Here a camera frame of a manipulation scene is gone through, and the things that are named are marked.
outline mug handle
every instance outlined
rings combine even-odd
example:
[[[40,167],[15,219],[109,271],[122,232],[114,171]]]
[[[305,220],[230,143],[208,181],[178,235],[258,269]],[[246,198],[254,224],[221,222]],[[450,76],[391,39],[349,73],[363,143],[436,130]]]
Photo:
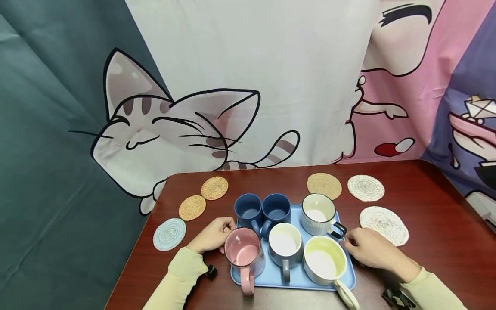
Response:
[[[272,221],[266,220],[265,223],[263,223],[263,226],[262,226],[262,237],[264,237],[266,240],[269,239],[270,225],[272,225]]]
[[[242,268],[241,274],[241,290],[246,296],[253,295],[255,292],[255,277],[250,274],[250,267]]]
[[[290,283],[291,282],[291,274],[289,272],[289,260],[288,259],[283,259],[282,260],[282,279],[284,283]]]
[[[258,226],[258,223],[255,220],[251,221],[251,227],[253,228],[253,231],[255,231],[258,238],[261,239],[262,236],[260,235],[260,227]]]
[[[348,308],[351,310],[360,310],[360,305],[358,304],[355,295],[353,295],[351,290],[344,285],[341,280],[334,280],[334,287],[336,288],[336,291],[338,291],[339,297],[341,297]]]
[[[343,238],[344,238],[344,236],[345,236],[345,234],[346,234],[346,232],[348,231],[348,230],[346,229],[346,227],[344,227],[344,226],[343,226],[343,224],[338,223],[338,222],[334,223],[334,224],[333,224],[333,226],[336,226],[336,227],[337,227],[337,229],[339,229],[339,230],[341,231],[341,233],[337,233],[337,232],[335,232],[335,231],[334,231],[334,230],[332,230],[332,229],[329,229],[328,233],[329,233],[331,236],[333,236],[334,238],[336,238],[336,239],[343,239]]]

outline cat tail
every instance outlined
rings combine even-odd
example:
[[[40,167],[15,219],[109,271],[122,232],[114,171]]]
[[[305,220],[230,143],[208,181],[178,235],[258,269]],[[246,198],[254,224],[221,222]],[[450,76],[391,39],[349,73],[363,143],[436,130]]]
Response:
[[[276,166],[290,158],[298,148],[298,144],[300,144],[300,134],[296,130],[287,131],[275,141],[267,155],[251,164],[258,168]]]

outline blue mug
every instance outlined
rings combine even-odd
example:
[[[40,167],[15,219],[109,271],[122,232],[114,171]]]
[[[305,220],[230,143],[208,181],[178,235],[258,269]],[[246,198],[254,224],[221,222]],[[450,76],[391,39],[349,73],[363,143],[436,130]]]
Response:
[[[258,238],[261,238],[260,227],[263,224],[262,202],[255,194],[244,194],[236,199],[234,212],[238,217],[238,223],[253,229]]]
[[[267,196],[262,203],[262,212],[265,223],[262,226],[262,237],[269,239],[272,227],[279,223],[291,224],[291,203],[283,194],[272,194]]]

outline mug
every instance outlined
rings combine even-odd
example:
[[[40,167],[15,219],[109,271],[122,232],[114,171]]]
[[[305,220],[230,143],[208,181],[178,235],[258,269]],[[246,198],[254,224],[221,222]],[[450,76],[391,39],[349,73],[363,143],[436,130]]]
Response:
[[[262,227],[262,237],[269,239],[269,233],[274,225],[279,223],[291,223],[291,203],[283,194],[272,194],[267,196],[262,203],[262,212],[265,223]]]
[[[262,202],[255,194],[244,194],[236,199],[234,212],[238,217],[238,223],[243,227],[252,228],[261,238],[260,227],[263,224]]]
[[[269,255],[276,265],[281,267],[285,283],[291,282],[289,269],[302,262],[303,250],[302,235],[295,226],[280,223],[270,231]]]
[[[231,265],[240,272],[241,289],[245,295],[255,292],[255,278],[265,269],[265,255],[258,235],[246,227],[229,233],[224,253]]]
[[[334,285],[344,303],[353,310],[360,309],[357,299],[339,280],[348,268],[343,248],[328,236],[308,240],[303,254],[303,269],[319,285]]]
[[[322,194],[310,194],[302,202],[302,226],[312,236],[330,234],[341,239],[346,234],[346,227],[336,221],[336,207],[332,200]],[[341,231],[332,230],[335,226]]]

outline teal backdrop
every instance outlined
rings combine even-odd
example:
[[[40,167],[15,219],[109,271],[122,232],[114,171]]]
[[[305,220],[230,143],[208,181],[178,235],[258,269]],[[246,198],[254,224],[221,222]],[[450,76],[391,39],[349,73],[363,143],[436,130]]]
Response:
[[[103,309],[143,227],[90,156],[113,48],[160,74],[124,0],[0,1],[0,309]]]

